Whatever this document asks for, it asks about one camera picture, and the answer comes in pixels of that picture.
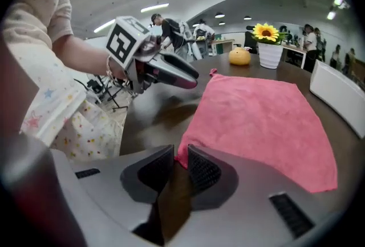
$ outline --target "bracelet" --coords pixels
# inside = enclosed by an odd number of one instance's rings
[[[109,77],[110,82],[112,82],[112,84],[116,87],[120,87],[120,84],[118,84],[118,82],[116,82],[116,78],[113,76],[113,72],[110,69],[110,55],[107,58],[107,76]]]

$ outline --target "sunflower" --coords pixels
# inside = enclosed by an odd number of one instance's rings
[[[271,40],[276,42],[276,39],[279,37],[279,31],[274,28],[272,25],[268,25],[267,23],[261,25],[256,24],[255,28],[253,29],[253,34],[258,39],[266,38],[267,40]]]

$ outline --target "orange pumpkin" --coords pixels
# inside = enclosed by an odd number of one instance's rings
[[[251,61],[250,52],[242,47],[236,47],[229,53],[229,62],[236,66],[245,66]]]

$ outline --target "white flower pot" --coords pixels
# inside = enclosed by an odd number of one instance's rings
[[[258,53],[262,67],[275,69],[279,65],[283,47],[281,45],[259,43]]]

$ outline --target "dark brown table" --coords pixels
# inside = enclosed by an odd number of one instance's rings
[[[276,70],[263,68],[259,65],[257,55],[252,55],[251,64],[243,67],[229,64],[228,54],[198,60],[192,65],[200,73],[196,88],[185,90],[164,84],[153,84],[129,105],[121,142],[121,155],[165,144],[174,144],[177,149],[200,102],[205,86],[210,80],[211,68],[216,68],[217,73],[227,76],[294,83],[320,118],[332,145],[338,167],[338,189],[316,193],[315,196],[330,211],[339,210],[345,206],[349,194],[354,190],[358,177],[364,169],[364,151],[359,146],[359,138],[348,124],[309,91],[311,76],[309,72],[284,62],[280,62]],[[169,221],[168,225],[172,228],[172,230],[170,228],[164,231],[167,239],[171,238],[179,225],[188,217],[189,180],[186,171],[178,165],[175,166],[173,179],[167,188],[173,191],[174,186],[178,188],[178,191],[174,195],[164,191],[165,196],[161,195],[159,201],[163,206],[175,206],[166,212],[162,212],[160,208],[162,224],[164,225],[164,222],[167,224]],[[172,223],[172,217],[174,221],[177,221],[178,217],[182,219],[180,222]]]

